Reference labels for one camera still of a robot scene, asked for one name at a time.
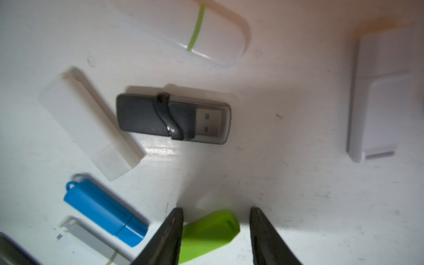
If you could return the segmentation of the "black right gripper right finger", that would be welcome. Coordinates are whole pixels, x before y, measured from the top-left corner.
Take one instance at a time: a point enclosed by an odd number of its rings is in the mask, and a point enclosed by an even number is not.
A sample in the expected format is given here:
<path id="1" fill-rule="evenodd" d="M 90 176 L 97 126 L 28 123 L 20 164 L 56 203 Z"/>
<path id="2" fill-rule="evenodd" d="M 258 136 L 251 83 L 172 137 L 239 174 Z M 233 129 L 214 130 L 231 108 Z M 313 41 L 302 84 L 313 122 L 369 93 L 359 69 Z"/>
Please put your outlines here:
<path id="1" fill-rule="evenodd" d="M 259 207 L 250 210 L 254 265 L 301 265 Z"/>

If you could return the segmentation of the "white slider usb drive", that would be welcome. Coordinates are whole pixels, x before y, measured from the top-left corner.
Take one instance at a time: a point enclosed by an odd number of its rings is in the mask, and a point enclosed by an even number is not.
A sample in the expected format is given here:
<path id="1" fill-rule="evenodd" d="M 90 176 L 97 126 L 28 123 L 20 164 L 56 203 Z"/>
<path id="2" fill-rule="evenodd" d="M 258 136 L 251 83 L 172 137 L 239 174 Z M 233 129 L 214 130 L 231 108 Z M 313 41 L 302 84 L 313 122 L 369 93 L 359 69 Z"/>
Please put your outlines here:
<path id="1" fill-rule="evenodd" d="M 64 223 L 56 237 L 58 245 L 83 265 L 129 265 L 131 260 L 88 230 L 77 219 Z"/>

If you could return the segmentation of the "green usb drive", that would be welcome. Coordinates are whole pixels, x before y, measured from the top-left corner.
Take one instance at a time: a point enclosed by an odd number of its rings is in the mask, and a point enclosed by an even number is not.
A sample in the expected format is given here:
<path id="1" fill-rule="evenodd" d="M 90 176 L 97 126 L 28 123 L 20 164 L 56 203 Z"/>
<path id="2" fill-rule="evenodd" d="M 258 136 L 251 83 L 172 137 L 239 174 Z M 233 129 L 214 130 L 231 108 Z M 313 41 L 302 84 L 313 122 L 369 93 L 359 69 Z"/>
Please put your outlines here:
<path id="1" fill-rule="evenodd" d="M 183 227 L 179 264 L 208 254 L 229 243 L 240 233 L 240 223 L 228 210 L 206 215 Z"/>

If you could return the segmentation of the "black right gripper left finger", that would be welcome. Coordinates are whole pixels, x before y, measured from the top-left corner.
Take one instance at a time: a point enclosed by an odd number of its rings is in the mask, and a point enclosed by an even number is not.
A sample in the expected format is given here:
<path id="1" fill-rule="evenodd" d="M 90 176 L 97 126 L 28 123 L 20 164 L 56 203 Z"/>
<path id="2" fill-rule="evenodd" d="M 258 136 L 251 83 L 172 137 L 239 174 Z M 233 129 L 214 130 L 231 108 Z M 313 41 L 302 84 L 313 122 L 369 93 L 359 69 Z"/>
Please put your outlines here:
<path id="1" fill-rule="evenodd" d="M 180 258 L 184 214 L 174 208 L 132 265 L 177 265 Z"/>

